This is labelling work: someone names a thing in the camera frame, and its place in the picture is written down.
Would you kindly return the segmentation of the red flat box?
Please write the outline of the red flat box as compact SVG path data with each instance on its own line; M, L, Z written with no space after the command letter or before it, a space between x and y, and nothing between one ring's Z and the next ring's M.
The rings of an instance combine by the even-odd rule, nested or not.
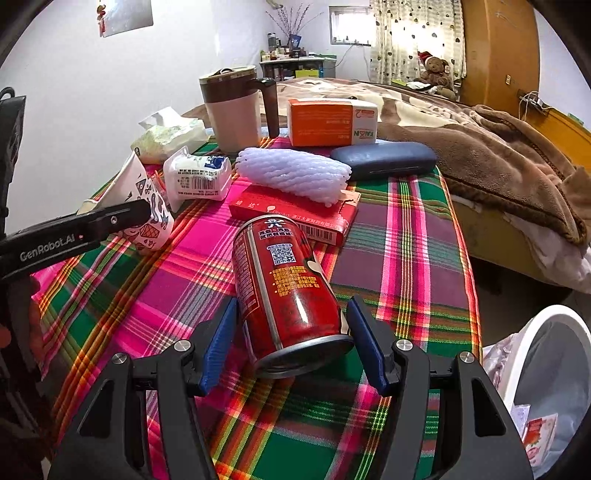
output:
M283 215L297 223L308 240L342 247L356 218L360 200L359 192L342 190L338 202L327 207L307 197L249 185L231 189L229 211L233 218L242 221L266 214Z

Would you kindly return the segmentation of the brown teddy bear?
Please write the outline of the brown teddy bear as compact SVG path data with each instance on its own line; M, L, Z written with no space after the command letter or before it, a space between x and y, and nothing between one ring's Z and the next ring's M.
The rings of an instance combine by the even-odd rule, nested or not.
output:
M424 90L451 101L458 100L449 63L428 51L418 53L421 64L418 81L425 84Z

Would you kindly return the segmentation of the patterned paper cup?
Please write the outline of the patterned paper cup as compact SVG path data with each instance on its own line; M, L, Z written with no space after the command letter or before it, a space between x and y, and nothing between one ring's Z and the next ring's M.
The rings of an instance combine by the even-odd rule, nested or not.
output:
M144 216L141 221L119 228L118 234L143 253L160 250L169 239L174 220L163 196L148 177L145 167L135 153L131 153L114 179L97 199L87 199L77 210L85 214L94 210L121 204L139 205L142 201Z

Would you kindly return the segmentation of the small white yogurt pack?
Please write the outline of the small white yogurt pack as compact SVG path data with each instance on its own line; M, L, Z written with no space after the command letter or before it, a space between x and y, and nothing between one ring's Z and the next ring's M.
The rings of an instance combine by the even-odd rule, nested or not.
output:
M231 163L224 155L192 155L186 147L163 164L170 204L192 199L222 201L228 195Z

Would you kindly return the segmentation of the dark blue glasses case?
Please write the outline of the dark blue glasses case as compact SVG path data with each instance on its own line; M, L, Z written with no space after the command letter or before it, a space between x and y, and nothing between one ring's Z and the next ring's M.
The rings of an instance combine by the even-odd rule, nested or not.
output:
M418 142L379 141L332 150L329 156L352 169L353 181L382 177L408 177L432 172L438 155L429 146Z

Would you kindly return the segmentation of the white foam fruit net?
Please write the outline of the white foam fruit net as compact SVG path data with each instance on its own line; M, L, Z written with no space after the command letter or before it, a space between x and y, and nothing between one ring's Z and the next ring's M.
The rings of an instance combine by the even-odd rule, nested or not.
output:
M245 148L235 160L250 182L305 197L329 207L339 201L352 168L329 157L291 149Z

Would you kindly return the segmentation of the orange wooden wardrobe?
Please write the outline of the orange wooden wardrobe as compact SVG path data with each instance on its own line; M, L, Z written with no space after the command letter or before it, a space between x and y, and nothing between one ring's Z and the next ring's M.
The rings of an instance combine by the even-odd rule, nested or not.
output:
M519 96L536 91L539 36L527 1L468 0L464 14L467 75L461 101L518 115Z

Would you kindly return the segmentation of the dried branches in vase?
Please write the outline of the dried branches in vase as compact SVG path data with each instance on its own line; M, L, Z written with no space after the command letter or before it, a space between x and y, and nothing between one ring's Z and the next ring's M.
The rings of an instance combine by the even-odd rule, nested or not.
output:
M285 6L279 1L266 0L266 5L270 7L269 10L266 10L266 15L287 37L287 47L290 50L300 47L301 32L308 24L322 15L322 12L310 14L310 3L301 3L299 6L293 7Z

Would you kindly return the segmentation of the wooden bed headboard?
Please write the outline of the wooden bed headboard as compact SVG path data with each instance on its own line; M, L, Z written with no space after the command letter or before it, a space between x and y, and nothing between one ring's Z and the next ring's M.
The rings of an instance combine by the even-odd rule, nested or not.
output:
M591 168L590 131L562 112L529 106L526 121L550 140L573 165Z

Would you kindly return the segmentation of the soft tissue pack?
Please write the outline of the soft tissue pack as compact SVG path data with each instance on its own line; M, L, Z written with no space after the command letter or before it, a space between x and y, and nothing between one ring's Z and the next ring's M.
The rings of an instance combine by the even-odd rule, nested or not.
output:
M139 125L143 133L130 148L143 164L163 164L183 147L192 153L211 138L204 121L185 118L170 106L145 117Z

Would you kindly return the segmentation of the patterned window curtain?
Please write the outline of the patterned window curtain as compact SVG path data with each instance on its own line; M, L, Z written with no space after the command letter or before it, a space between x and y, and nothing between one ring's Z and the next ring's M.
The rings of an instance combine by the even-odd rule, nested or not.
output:
M460 0L370 2L376 34L370 81L390 85L420 77L421 52L450 65L453 80L467 76L464 9Z

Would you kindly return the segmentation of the wall poster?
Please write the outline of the wall poster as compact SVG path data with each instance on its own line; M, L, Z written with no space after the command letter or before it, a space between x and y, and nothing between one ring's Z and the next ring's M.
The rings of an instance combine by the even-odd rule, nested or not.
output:
M153 25L150 0L106 0L96 8L102 38Z

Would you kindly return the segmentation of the red drink can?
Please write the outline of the red drink can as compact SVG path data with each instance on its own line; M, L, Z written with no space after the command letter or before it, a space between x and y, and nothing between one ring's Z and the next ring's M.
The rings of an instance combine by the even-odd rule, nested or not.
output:
M246 221L232 244L240 327L256 374L294 377L353 348L349 325L307 237L283 215Z

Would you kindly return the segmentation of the orange white medicine box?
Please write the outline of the orange white medicine box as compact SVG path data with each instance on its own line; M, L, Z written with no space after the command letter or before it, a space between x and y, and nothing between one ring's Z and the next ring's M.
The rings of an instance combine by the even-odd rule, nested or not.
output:
M372 144L377 139L378 106L342 98L290 99L287 130L297 148Z

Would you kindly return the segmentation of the plaid colourful tablecloth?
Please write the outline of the plaid colourful tablecloth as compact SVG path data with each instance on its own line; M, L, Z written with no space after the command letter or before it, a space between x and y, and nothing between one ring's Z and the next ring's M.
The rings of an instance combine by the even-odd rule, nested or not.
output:
M235 291L242 222L228 200L187 201L170 239L139 253L111 237L37 274L51 426L61 439L115 353L148 357L187 338ZM356 216L342 246L311 250L339 304L360 296L374 318L425 352L481 351L469 255L441 168L358 181ZM197 400L222 479L363 479L378 453L391 398L370 385L355 349L259 347L239 325L214 389Z

